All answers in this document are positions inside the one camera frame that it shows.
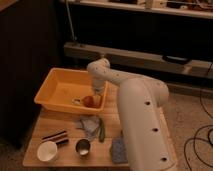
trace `metal cup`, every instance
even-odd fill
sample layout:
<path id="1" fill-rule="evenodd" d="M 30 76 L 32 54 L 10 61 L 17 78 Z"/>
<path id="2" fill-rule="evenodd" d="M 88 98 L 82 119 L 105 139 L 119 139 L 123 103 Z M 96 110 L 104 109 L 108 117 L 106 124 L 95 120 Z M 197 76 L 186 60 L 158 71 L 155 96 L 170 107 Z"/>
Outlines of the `metal cup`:
<path id="1" fill-rule="evenodd" d="M 87 139 L 80 139 L 76 143 L 75 150 L 81 156 L 87 155 L 90 150 L 90 142 Z"/>

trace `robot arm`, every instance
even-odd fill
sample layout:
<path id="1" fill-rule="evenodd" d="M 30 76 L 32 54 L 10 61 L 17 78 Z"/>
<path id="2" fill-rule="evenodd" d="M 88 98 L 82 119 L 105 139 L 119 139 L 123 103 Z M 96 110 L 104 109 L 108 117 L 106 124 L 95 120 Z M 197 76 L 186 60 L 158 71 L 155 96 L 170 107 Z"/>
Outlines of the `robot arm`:
<path id="1" fill-rule="evenodd" d="M 151 77 L 110 69 L 105 58 L 90 63 L 87 70 L 95 93 L 102 92 L 106 80 L 119 87 L 118 113 L 131 169 L 176 171 L 158 110 L 168 99 L 167 86 Z"/>

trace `small wooden table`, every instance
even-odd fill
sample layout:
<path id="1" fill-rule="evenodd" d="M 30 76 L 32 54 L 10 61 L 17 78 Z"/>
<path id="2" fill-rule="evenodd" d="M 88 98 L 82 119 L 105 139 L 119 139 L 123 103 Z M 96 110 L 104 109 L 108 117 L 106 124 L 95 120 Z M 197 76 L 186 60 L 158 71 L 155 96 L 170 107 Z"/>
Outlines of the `small wooden table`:
<path id="1" fill-rule="evenodd" d="M 28 145 L 23 165 L 28 167 L 125 167 L 128 164 L 114 164 L 111 161 L 109 149 L 112 139 L 119 137 L 121 126 L 118 118 L 116 104 L 117 87 L 109 84 L 105 108 L 99 115 L 105 124 L 106 138 L 100 143 L 96 138 L 91 143 L 90 153 L 79 156 L 75 151 L 76 142 L 84 138 L 84 132 L 75 128 L 74 121 L 79 117 L 76 114 L 61 113 L 42 109 L 35 125 L 32 138 Z M 42 137 L 66 130 L 69 143 L 59 148 L 59 157 L 50 164 L 43 163 L 37 159 L 37 148 L 42 142 Z"/>

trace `orange plastic bin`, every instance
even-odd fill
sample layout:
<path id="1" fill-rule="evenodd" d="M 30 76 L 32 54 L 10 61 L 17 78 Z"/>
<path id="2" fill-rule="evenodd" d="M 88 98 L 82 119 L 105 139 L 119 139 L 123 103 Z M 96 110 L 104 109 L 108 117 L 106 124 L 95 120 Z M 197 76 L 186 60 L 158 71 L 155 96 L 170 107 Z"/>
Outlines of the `orange plastic bin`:
<path id="1" fill-rule="evenodd" d="M 76 106 L 72 102 L 73 99 L 82 99 L 85 96 L 93 95 L 91 81 L 91 76 L 87 71 L 52 68 L 34 101 L 48 110 L 76 114 L 99 114 L 104 108 L 107 82 L 100 107 Z"/>

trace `small white cup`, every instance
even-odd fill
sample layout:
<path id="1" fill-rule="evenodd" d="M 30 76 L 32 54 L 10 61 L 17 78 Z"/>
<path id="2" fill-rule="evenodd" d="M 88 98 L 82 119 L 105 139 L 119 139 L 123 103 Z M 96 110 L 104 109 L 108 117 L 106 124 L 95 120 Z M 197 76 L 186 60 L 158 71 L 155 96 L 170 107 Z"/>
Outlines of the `small white cup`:
<path id="1" fill-rule="evenodd" d="M 37 150 L 37 157 L 42 162 L 53 162 L 58 157 L 58 147 L 55 142 L 46 141 Z"/>

